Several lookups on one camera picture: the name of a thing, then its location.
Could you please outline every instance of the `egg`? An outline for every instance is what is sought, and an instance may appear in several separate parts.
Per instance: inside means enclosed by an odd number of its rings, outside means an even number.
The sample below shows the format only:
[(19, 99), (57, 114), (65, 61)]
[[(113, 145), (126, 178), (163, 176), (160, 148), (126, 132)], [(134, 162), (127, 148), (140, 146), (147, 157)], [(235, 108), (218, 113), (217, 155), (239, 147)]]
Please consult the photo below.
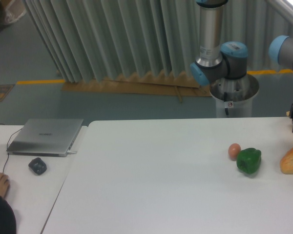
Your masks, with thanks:
[(237, 143), (232, 144), (228, 149), (228, 154), (231, 160), (236, 161), (238, 154), (241, 151), (241, 146)]

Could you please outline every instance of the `white tabletop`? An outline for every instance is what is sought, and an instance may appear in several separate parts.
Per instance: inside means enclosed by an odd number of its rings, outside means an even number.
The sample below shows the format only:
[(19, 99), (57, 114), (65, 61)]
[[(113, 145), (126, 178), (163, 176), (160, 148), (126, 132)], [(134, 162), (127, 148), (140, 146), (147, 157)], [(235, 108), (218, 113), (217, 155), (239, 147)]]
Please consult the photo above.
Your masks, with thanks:
[[(262, 151), (258, 174), (234, 142)], [(43, 234), (293, 233), (291, 147), (286, 117), (93, 122)]]
[[(0, 172), (7, 160), (6, 144), (10, 136), (22, 126), (0, 126)], [(87, 127), (82, 127), (72, 151), (79, 148)], [(59, 194), (75, 155), (40, 157), (47, 165), (42, 175), (34, 174), (28, 164), (36, 156), (13, 156), (5, 166), (10, 188), (6, 200), (12, 207), (20, 234), (40, 234)]]

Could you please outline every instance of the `dark sleeve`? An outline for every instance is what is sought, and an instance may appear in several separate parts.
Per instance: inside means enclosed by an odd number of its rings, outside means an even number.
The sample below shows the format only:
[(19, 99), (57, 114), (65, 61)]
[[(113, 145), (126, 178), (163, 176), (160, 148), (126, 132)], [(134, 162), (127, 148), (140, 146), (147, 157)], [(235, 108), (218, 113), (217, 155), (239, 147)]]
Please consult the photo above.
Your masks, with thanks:
[(0, 234), (16, 234), (16, 221), (12, 208), (0, 196)]

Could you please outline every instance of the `silver laptop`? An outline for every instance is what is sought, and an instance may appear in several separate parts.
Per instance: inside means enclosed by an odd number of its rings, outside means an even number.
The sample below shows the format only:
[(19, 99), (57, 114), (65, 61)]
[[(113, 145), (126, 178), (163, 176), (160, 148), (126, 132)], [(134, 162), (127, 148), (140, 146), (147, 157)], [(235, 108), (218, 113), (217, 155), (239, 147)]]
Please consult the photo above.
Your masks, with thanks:
[(6, 150), (13, 155), (66, 156), (83, 119), (29, 119)]

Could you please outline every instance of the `grey floor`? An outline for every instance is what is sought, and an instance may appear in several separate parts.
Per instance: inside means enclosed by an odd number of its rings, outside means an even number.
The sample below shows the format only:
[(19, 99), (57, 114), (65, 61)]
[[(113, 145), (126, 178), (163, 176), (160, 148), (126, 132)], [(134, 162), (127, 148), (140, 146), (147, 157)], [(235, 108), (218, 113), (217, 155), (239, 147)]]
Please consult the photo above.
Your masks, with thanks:
[[(253, 117), (281, 117), (293, 102), (293, 74), (255, 76), (260, 92)], [(0, 84), (59, 79), (56, 67), (28, 15), (0, 29)], [(23, 125), (29, 118), (94, 120), (214, 118), (211, 97), (73, 93), (63, 84), (16, 85), (0, 102), (0, 123)]]

